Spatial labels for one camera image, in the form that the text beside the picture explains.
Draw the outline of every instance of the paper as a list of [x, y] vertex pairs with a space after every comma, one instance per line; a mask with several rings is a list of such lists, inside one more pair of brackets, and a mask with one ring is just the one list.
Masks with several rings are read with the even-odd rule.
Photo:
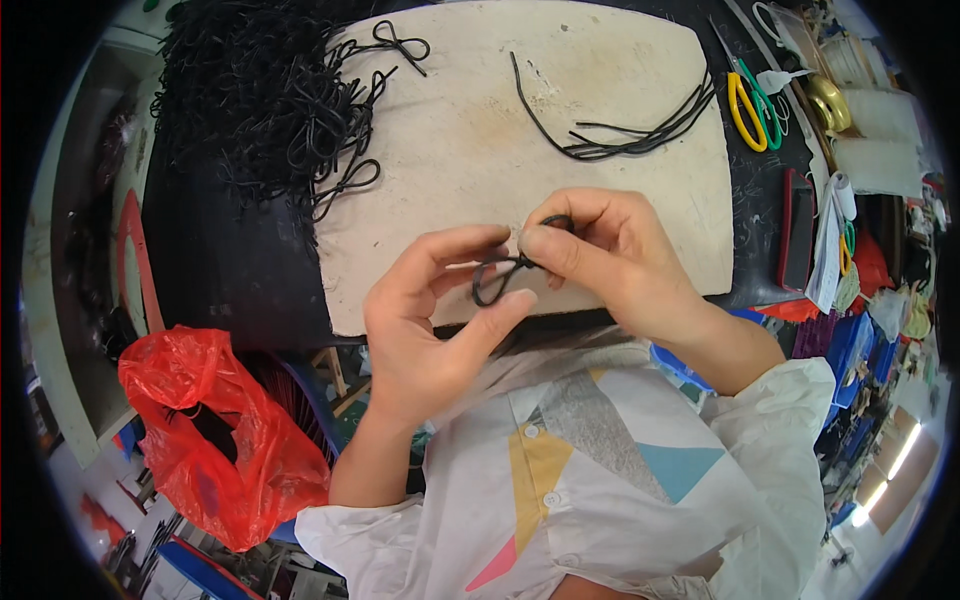
[[817, 227], [817, 244], [813, 251], [813, 274], [806, 284], [804, 295], [817, 308], [829, 313], [840, 282], [840, 227], [837, 224], [836, 205], [832, 186], [820, 202], [820, 225]]

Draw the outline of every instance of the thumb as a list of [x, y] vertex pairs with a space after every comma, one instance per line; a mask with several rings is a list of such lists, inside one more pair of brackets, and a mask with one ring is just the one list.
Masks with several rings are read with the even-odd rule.
[[455, 360], [479, 369], [487, 357], [537, 303], [533, 290], [505, 294], [493, 306], [481, 308], [457, 335], [447, 342]]
[[520, 232], [520, 251], [553, 273], [583, 285], [606, 298], [621, 278], [612, 271], [619, 264], [615, 256], [585, 242], [563, 229], [533, 226]]

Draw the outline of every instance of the white shirt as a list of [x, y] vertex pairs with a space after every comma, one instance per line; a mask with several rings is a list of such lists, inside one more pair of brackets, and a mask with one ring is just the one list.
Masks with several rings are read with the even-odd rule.
[[566, 573], [648, 598], [796, 600], [825, 530], [813, 443], [833, 374], [789, 361], [698, 416], [619, 331], [491, 362], [424, 461], [426, 495], [307, 508], [351, 598], [546, 599]]

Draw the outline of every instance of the smartphone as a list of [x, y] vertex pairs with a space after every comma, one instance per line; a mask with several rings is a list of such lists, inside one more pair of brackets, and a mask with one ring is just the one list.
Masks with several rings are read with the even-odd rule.
[[810, 277], [813, 254], [813, 184], [795, 169], [787, 169], [783, 185], [783, 233], [777, 284], [784, 290], [802, 292]]

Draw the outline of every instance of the pink triangle pattern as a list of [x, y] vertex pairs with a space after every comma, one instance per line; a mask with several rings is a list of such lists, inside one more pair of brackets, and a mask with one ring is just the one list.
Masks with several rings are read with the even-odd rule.
[[480, 574], [467, 585], [465, 591], [474, 591], [514, 567], [516, 563], [516, 536], [511, 536], [507, 543], [496, 553], [490, 564], [484, 567]]

